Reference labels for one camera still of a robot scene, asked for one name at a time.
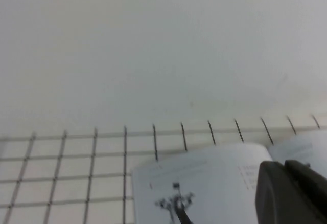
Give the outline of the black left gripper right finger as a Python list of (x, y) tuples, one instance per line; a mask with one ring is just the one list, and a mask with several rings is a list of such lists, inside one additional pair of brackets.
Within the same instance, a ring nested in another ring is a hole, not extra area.
[(263, 161), (255, 209), (258, 223), (326, 223), (326, 177), (296, 160)]

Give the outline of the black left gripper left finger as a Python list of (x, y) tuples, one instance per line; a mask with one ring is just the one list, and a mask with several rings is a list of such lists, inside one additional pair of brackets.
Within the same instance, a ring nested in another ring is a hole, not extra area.
[(181, 224), (192, 224), (192, 221), (186, 214), (185, 208), (175, 208), (176, 215)]

